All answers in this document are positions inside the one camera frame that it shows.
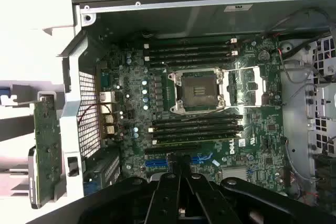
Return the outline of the open PC case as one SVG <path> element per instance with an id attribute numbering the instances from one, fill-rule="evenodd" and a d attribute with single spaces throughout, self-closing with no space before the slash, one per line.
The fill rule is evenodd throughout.
<path id="1" fill-rule="evenodd" d="M 328 36 L 336 41 L 336 0 L 73 2 L 78 24 L 70 50 L 64 56 L 66 103 L 60 119 L 70 201 L 133 177 L 123 175 L 120 147 L 107 142 L 101 122 L 97 65 L 112 44 L 210 36 L 242 36 L 253 41 L 260 36 L 277 40 L 281 65 L 280 45 L 285 41 L 298 39 L 300 48 Z M 312 153 L 307 141 L 290 139 L 285 126 L 281 142 L 285 187 L 275 192 L 336 211 L 336 157 Z"/>

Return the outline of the silver chipset heatsink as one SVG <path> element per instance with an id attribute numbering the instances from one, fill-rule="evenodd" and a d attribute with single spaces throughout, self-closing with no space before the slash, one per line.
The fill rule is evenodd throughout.
<path id="1" fill-rule="evenodd" d="M 245 166 L 224 167 L 222 169 L 222 178 L 236 177 L 242 180 L 247 180 L 247 168 Z"/>

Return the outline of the CPU socket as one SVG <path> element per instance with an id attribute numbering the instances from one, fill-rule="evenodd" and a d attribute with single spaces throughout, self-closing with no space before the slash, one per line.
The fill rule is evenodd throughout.
<path id="1" fill-rule="evenodd" d="M 228 81 L 219 67 L 183 69 L 167 75 L 172 104 L 169 111 L 179 115 L 220 111 L 231 105 Z"/>

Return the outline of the metal drive cage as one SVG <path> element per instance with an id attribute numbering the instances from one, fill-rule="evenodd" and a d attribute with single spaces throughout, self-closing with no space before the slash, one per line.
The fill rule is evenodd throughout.
<path id="1" fill-rule="evenodd" d="M 307 141 L 312 153 L 336 157 L 336 41 L 300 42 L 280 45 L 285 132 Z"/>

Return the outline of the green motherboard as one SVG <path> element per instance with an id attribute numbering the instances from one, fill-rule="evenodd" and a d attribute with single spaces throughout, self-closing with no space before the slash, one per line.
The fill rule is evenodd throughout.
<path id="1" fill-rule="evenodd" d="M 170 45 L 181 43 L 220 42 L 237 38 L 239 55 L 227 64 L 150 68 L 144 61 L 144 44 Z M 228 81 L 226 90 L 231 105 L 220 111 L 179 115 L 169 111 L 172 104 L 167 75 L 183 69 L 219 67 Z M 150 159 L 178 158 L 188 155 L 211 156 L 203 164 L 190 164 L 191 171 L 219 183 L 224 167 L 245 166 L 247 181 L 274 191 L 285 187 L 284 133 L 282 120 L 279 46 L 272 38 L 256 37 L 248 41 L 242 36 L 210 36 L 175 39 L 142 39 L 112 44 L 108 54 L 97 65 L 101 100 L 101 122 L 107 142 L 121 151 L 124 176 L 152 180 L 167 167 L 145 167 Z M 216 114 L 243 115 L 242 119 L 202 119 L 184 122 L 237 122 L 239 126 L 203 126 L 159 129 L 152 131 L 154 120 L 191 118 Z M 157 138 L 153 132 L 193 131 L 242 127 L 236 133 Z M 144 154 L 153 145 L 201 144 L 190 151 Z"/>

